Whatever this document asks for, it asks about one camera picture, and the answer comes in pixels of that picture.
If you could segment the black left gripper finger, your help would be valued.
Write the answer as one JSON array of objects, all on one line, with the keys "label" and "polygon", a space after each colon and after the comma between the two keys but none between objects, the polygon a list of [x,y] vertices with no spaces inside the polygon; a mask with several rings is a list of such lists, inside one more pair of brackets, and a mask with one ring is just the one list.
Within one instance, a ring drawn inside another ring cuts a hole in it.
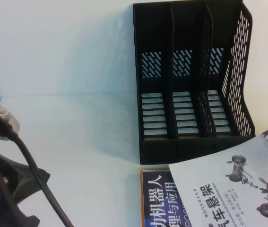
[{"label": "black left gripper finger", "polygon": [[5,159],[5,177],[16,204],[41,190],[29,166]]}]

